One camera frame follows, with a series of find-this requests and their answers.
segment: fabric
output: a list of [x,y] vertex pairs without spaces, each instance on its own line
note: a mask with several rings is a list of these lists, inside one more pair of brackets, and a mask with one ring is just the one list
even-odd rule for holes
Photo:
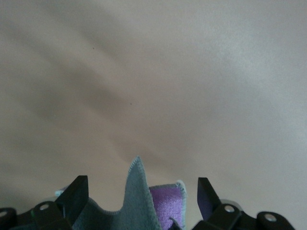
[[184,228],[185,202],[186,191],[182,183],[149,188],[142,161],[137,157],[129,169],[123,207],[110,212],[89,199],[73,229],[166,230],[172,227],[172,220],[167,220],[169,218]]
[[150,187],[149,190],[162,229],[169,229],[173,225],[173,219],[180,226],[185,226],[182,216],[182,209],[185,208],[185,190],[180,187],[180,183]]

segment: metal screw head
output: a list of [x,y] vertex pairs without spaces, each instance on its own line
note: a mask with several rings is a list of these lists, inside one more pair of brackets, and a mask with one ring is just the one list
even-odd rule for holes
[[0,218],[1,218],[1,217],[4,217],[6,214],[8,214],[7,211],[2,211],[2,212],[0,212]]
[[240,204],[238,204],[237,202],[235,202],[233,200],[221,199],[221,202],[222,202],[222,204],[228,204],[228,205],[235,206],[237,209],[239,209],[241,212],[243,212],[243,208],[240,206]]
[[43,211],[45,209],[49,208],[49,204],[44,204],[41,207],[39,207],[39,210]]
[[270,221],[270,222],[275,222],[275,221],[277,221],[276,217],[273,216],[273,215],[270,214],[270,213],[265,214],[264,217],[265,217],[268,221]]
[[235,211],[235,209],[230,205],[226,205],[224,208],[225,208],[226,212],[234,212]]

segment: beige wall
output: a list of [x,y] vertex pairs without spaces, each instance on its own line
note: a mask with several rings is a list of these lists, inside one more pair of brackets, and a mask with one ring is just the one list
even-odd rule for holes
[[255,216],[306,221],[306,1],[0,1],[0,207],[77,175],[121,207],[130,162],[149,185],[197,178]]

